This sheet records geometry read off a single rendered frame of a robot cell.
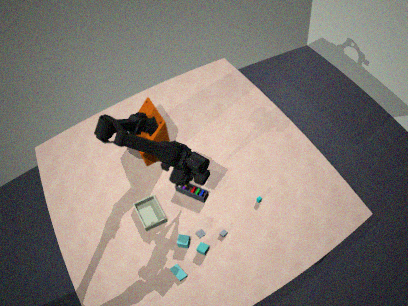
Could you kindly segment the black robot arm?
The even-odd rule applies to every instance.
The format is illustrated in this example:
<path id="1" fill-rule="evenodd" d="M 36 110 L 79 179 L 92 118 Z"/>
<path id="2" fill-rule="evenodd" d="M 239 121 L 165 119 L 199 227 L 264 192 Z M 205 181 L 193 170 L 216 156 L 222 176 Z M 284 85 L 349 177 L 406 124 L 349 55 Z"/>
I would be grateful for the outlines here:
<path id="1" fill-rule="evenodd" d="M 140 112 L 132 114 L 128 119 L 115 119 L 106 114 L 100 115 L 94 135 L 104 144 L 113 143 L 156 156 L 165 165 L 173 167 L 169 181 L 178 186 L 187 185 L 189 181 L 189 177 L 187 177 L 189 171 L 187 168 L 184 170 L 184 166 L 199 174 L 203 174 L 207 170 L 210 160 L 192 152 L 192 149 L 185 144 L 177 141 L 156 142 L 135 136 L 141 135 L 141 132 L 151 136 L 159 128 L 154 116 L 152 119 L 147 117 L 146 113 Z M 108 139 L 114 133 L 116 133 L 114 141 L 109 141 Z"/>

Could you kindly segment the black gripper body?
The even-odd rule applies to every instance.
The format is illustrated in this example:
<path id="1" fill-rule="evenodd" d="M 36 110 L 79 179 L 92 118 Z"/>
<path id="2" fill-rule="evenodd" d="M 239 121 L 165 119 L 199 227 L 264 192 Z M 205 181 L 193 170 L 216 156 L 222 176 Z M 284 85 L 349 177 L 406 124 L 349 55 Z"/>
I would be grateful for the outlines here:
<path id="1" fill-rule="evenodd" d="M 165 170 L 166 172 L 169 171 L 170 166 L 165 165 L 163 162 L 161 163 L 162 170 Z M 184 166 L 184 170 L 187 168 L 189 171 L 188 177 L 193 178 L 194 177 L 194 182 L 196 184 L 199 184 L 201 186 L 205 185 L 207 179 L 210 176 L 210 171 L 206 170 L 203 174 L 199 174 L 198 172 L 194 171 L 193 169 Z"/>

